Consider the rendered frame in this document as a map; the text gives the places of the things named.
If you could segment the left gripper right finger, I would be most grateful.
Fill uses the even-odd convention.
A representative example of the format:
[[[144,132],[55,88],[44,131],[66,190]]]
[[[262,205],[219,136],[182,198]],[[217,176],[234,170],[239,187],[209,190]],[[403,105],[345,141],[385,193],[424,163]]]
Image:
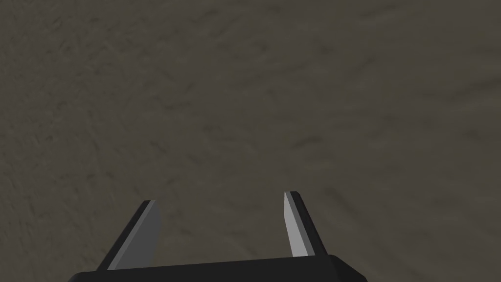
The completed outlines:
[[[306,205],[297,191],[284,193],[283,215],[293,257],[328,255]]]

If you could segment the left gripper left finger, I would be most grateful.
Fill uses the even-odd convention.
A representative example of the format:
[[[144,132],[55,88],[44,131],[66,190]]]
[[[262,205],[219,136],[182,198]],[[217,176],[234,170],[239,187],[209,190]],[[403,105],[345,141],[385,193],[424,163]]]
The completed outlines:
[[[97,270],[149,267],[159,239],[160,226],[157,202],[143,201]]]

